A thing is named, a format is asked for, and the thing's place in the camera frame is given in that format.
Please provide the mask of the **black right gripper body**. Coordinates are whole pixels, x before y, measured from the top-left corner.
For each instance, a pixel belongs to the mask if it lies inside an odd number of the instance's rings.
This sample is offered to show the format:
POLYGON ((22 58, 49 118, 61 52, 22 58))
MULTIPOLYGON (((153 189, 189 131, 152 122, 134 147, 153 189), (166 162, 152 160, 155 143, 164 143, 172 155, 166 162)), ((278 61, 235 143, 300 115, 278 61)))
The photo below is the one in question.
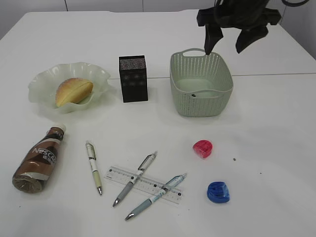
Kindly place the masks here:
POLYGON ((214 6, 200 9, 197 24, 253 31, 276 25, 281 20, 277 9, 267 8, 267 0, 217 0, 214 6))

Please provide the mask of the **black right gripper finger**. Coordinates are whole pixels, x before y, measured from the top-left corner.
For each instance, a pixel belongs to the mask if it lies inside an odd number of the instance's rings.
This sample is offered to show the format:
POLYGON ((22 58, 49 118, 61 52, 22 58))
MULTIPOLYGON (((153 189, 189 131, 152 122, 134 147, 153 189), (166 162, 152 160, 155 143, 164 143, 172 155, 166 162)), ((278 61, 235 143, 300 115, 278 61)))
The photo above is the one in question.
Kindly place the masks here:
POLYGON ((219 26, 213 26, 210 24, 205 25, 205 42, 204 51, 206 55, 209 55, 214 46, 219 40, 223 38, 222 29, 219 26))
POLYGON ((236 41, 237 53, 241 53, 255 41, 264 38, 268 34, 267 27, 256 27, 249 30, 242 30, 236 41))

